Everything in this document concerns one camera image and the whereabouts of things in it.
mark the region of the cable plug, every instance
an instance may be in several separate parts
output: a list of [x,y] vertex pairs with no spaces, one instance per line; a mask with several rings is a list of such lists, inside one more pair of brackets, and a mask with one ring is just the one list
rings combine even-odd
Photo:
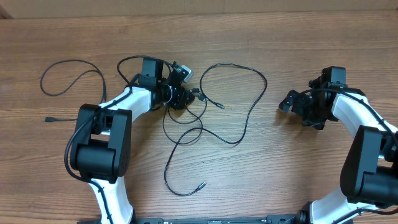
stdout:
[[57,119],[53,118],[53,117],[45,117],[42,119],[42,121],[44,122],[54,122],[57,121]]
[[204,187],[206,186],[206,184],[207,184],[206,182],[201,183],[201,184],[198,186],[198,190],[204,188]]
[[191,89],[191,92],[192,93],[200,93],[200,90],[199,90],[199,88],[193,88],[193,89]]
[[215,103],[217,107],[221,108],[221,109],[225,109],[225,106],[222,105],[221,103]]
[[203,101],[203,102],[206,102],[206,101],[207,101],[207,98],[204,97],[202,94],[201,94],[200,96],[198,96],[198,99],[199,99],[200,101]]

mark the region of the wooden table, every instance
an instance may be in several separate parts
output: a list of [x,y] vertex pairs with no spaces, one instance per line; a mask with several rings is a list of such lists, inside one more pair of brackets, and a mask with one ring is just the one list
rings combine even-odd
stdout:
[[[199,85],[201,73],[218,62],[263,72],[269,86],[253,110],[244,141],[229,146],[209,134],[178,147],[169,183],[189,192],[177,197],[164,185],[163,169],[174,146],[162,131],[163,110],[133,123],[126,185],[138,217],[264,217],[295,213],[305,202],[339,186],[340,170],[352,143],[341,123],[324,131],[301,127],[300,118],[278,110],[291,89],[331,65],[347,68],[347,82],[362,89],[388,122],[398,125],[398,12],[306,12],[211,16],[141,16],[87,19],[0,21],[0,223],[76,223],[100,217],[94,194],[72,179],[63,153],[75,122],[45,123],[42,118],[75,118],[83,103],[98,103],[101,79],[81,78],[66,94],[44,95],[42,72],[58,60],[80,58],[104,73],[109,99],[125,83],[116,64],[130,55],[152,55],[187,65]],[[132,77],[141,61],[126,62]],[[44,88],[65,89],[89,66],[59,65]],[[226,106],[209,105],[206,128],[234,140],[242,135],[247,112],[264,82],[255,73],[217,68],[203,80],[205,93]],[[203,103],[190,108],[199,113]],[[172,113],[188,121],[187,112]],[[174,139],[187,129],[166,120]],[[365,215],[358,223],[396,223],[396,216]]]

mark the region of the wire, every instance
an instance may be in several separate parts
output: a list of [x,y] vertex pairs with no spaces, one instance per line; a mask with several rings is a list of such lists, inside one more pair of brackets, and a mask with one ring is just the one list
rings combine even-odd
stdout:
[[167,86],[168,86],[169,89],[170,89],[170,99],[169,99],[167,102],[165,102],[165,103],[170,102],[170,101],[172,100],[172,98],[173,98],[173,90],[172,90],[172,87],[171,87],[170,85],[167,85]]
[[203,123],[202,123],[200,117],[198,117],[198,116],[196,116],[195,114],[191,113],[192,115],[194,115],[194,116],[196,117],[196,120],[199,120],[199,121],[200,121],[201,127],[200,127],[200,128],[191,128],[191,129],[189,129],[188,131],[186,131],[185,133],[183,133],[183,134],[180,136],[180,139],[179,139],[177,142],[175,142],[175,146],[174,146],[174,148],[173,148],[173,151],[172,151],[172,153],[170,154],[169,160],[167,161],[166,166],[165,166],[165,168],[164,168],[164,182],[165,182],[165,185],[166,185],[166,187],[168,188],[169,191],[171,191],[173,194],[175,194],[175,195],[177,195],[177,196],[185,197],[185,196],[193,195],[194,193],[196,193],[196,192],[198,192],[199,190],[201,190],[202,188],[204,188],[205,185],[206,185],[206,182],[202,182],[194,191],[192,191],[192,192],[190,192],[190,193],[188,193],[188,194],[180,194],[180,193],[177,193],[177,192],[175,192],[174,190],[172,190],[172,189],[170,188],[170,186],[168,185],[168,183],[167,183],[167,170],[168,170],[168,168],[169,168],[170,162],[171,162],[171,160],[172,160],[172,157],[173,157],[173,155],[174,155],[174,152],[175,152],[177,146],[178,146],[179,144],[182,144],[182,143],[180,143],[181,139],[182,139],[185,135],[187,135],[188,133],[190,133],[190,132],[192,132],[192,131],[194,131],[194,130],[198,130],[198,129],[199,129],[201,132],[202,132],[202,131],[206,131],[206,132],[208,132],[208,133],[214,135],[216,138],[218,138],[219,140],[221,140],[221,141],[223,141],[223,142],[225,142],[225,143],[227,143],[227,144],[238,144],[238,143],[240,143],[240,142],[243,140],[243,138],[244,138],[244,136],[245,136],[245,134],[246,134],[246,130],[247,130],[247,128],[248,128],[248,122],[249,122],[249,117],[250,117],[251,111],[253,110],[254,106],[255,106],[255,105],[257,104],[257,102],[262,98],[262,96],[264,95],[264,93],[265,93],[266,90],[267,90],[267,86],[268,86],[267,78],[266,78],[261,72],[257,71],[256,69],[250,68],[250,67],[245,67],[245,66],[242,66],[242,65],[236,65],[236,64],[233,64],[233,63],[217,63],[217,64],[212,65],[212,66],[210,66],[209,68],[207,68],[207,69],[205,70],[205,72],[203,72],[203,75],[202,75],[201,78],[200,78],[200,91],[201,91],[202,95],[205,97],[205,101],[206,101],[206,102],[207,102],[207,101],[210,101],[211,103],[213,103],[213,104],[216,105],[217,107],[219,107],[219,108],[224,108],[224,105],[222,105],[221,103],[217,103],[217,102],[214,102],[214,101],[212,101],[211,99],[209,99],[209,98],[205,95],[205,93],[203,92],[203,88],[202,88],[202,80],[203,80],[203,77],[206,75],[206,73],[207,73],[208,71],[210,71],[211,69],[213,69],[213,68],[216,68],[216,67],[224,67],[224,66],[227,66],[227,67],[228,67],[228,66],[232,66],[232,67],[242,68],[242,69],[251,70],[251,71],[256,72],[258,75],[260,75],[261,78],[264,79],[264,83],[265,83],[264,90],[261,92],[261,94],[260,94],[260,95],[257,97],[257,99],[254,101],[253,105],[250,107],[248,116],[247,116],[247,118],[246,118],[246,123],[245,123],[245,125],[244,125],[244,131],[243,131],[242,137],[241,137],[240,139],[238,139],[237,141],[227,141],[227,140],[225,140],[225,139],[219,137],[217,134],[215,134],[215,133],[213,133],[213,132],[211,132],[211,131],[209,131],[209,130],[203,128]]
[[[43,88],[43,79],[44,79],[45,74],[46,74],[52,67],[54,67],[54,66],[56,66],[56,65],[59,65],[59,64],[61,64],[61,63],[65,63],[65,62],[82,62],[82,63],[86,63],[86,64],[89,64],[89,65],[91,65],[92,67],[94,67],[95,70],[94,70],[94,69],[91,69],[91,70],[87,70],[87,71],[83,72],[82,74],[80,74],[80,75],[68,86],[68,88],[66,88],[65,90],[63,90],[63,91],[60,92],[60,93],[55,93],[55,94],[53,94],[53,93],[49,93],[49,92],[45,91],[44,88]],[[99,101],[99,103],[105,102],[105,101],[106,101],[106,84],[105,84],[104,75],[101,73],[101,71],[99,70],[99,68],[98,68],[97,66],[95,66],[95,65],[94,65],[93,63],[91,63],[91,62],[87,62],[86,60],[70,59],[70,60],[62,60],[62,61],[53,63],[52,65],[50,65],[50,66],[44,71],[44,73],[43,73],[43,75],[42,75],[42,78],[40,79],[40,89],[43,91],[44,94],[46,94],[46,95],[48,95],[48,96],[60,96],[60,95],[64,94],[65,92],[67,92],[67,91],[76,83],[76,81],[77,81],[80,77],[82,77],[83,75],[85,75],[85,74],[87,74],[87,73],[89,73],[89,72],[96,72],[96,73],[98,73],[98,74],[101,76],[102,82],[103,82],[103,92],[102,92],[102,97],[101,97],[101,100]]]
[[357,208],[356,210],[347,213],[346,215],[340,217],[339,219],[333,221],[331,224],[338,224],[344,220],[346,220],[347,218],[352,217],[355,214],[359,214],[362,215],[363,212],[370,212],[370,213],[374,213],[374,214],[378,214],[378,215],[395,215],[398,213],[398,208],[391,210],[391,211],[379,211],[379,210],[373,210],[373,209],[368,209],[368,208]]
[[[118,72],[119,72],[120,75],[121,75],[121,72],[120,72],[120,64],[122,64],[123,62],[125,62],[125,61],[127,61],[127,60],[134,59],[134,58],[161,60],[161,59],[159,59],[159,58],[157,58],[157,57],[152,57],[152,56],[147,56],[147,55],[134,55],[134,56],[126,57],[126,58],[120,60],[120,62],[119,62],[118,65],[117,65],[117,69],[118,69]],[[163,61],[163,63],[166,64],[167,68],[169,69],[169,74],[172,73],[172,70],[171,70],[171,68],[170,68],[170,66],[171,66],[172,64],[169,63],[169,62],[167,62],[167,61],[165,61],[165,60],[161,60],[161,61]],[[126,77],[122,76],[122,78],[124,79],[124,81],[129,82],[129,80],[127,80]]]
[[[167,105],[166,109],[164,110],[163,122],[162,122],[163,132],[164,132],[164,134],[166,135],[166,137],[167,137],[170,141],[172,141],[174,144],[176,144],[177,142],[174,141],[172,138],[170,138],[170,136],[167,134],[166,129],[165,129],[165,127],[164,127],[166,112],[169,112],[169,117],[170,117],[170,119],[171,119],[172,121],[176,122],[177,124],[192,124],[192,123],[194,123],[195,121],[198,121],[198,120],[199,120],[200,126],[201,126],[201,128],[203,128],[203,123],[202,123],[202,121],[201,121],[200,118],[203,116],[203,114],[205,114],[205,111],[206,111],[206,109],[207,109],[207,101],[205,101],[205,109],[202,111],[202,113],[201,113],[199,116],[197,116],[197,115],[195,115],[194,113],[192,113],[192,112],[187,108],[186,105],[185,105],[185,109],[186,109],[190,114],[192,114],[194,117],[196,117],[196,118],[195,118],[194,120],[189,121],[189,122],[186,122],[186,123],[184,123],[184,122],[179,122],[179,121],[177,121],[176,119],[174,119],[174,118],[172,117],[172,115],[170,114],[170,105]],[[192,139],[191,141],[183,142],[183,143],[179,143],[179,144],[190,144],[191,142],[197,140],[197,139],[200,137],[201,132],[202,132],[202,129],[200,130],[200,132],[199,132],[199,134],[198,134],[198,136],[197,136],[196,138]]]

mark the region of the robotic arm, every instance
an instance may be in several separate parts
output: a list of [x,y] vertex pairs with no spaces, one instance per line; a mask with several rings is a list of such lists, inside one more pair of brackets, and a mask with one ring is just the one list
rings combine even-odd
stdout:
[[[395,138],[397,128],[382,120],[361,90],[348,88],[345,68],[325,68],[309,86],[312,88],[309,95],[292,90],[279,108],[287,112],[292,106],[294,113],[303,116],[304,126],[316,129],[323,129],[328,119],[341,120],[354,141],[341,171],[340,187],[305,206],[297,223],[345,223],[360,213],[359,208],[374,210],[397,205],[396,146],[384,127]],[[392,162],[393,166],[378,166],[379,158]]]
[[[173,63],[168,78],[162,78],[162,60],[145,58],[138,84],[127,86],[115,99],[96,105],[83,105],[78,114],[76,129],[101,108],[122,97],[118,104],[101,110],[99,115],[86,125],[74,139],[70,165],[80,172],[84,180],[91,180],[101,186],[105,200],[97,186],[89,184],[96,195],[101,219],[80,223],[129,224],[134,219],[134,209],[129,203],[124,183],[124,174],[129,166],[131,150],[131,123],[154,105],[168,103],[180,110],[191,103],[195,96],[181,86],[188,82],[193,72],[186,66]],[[91,134],[109,135],[109,141],[91,138]]]

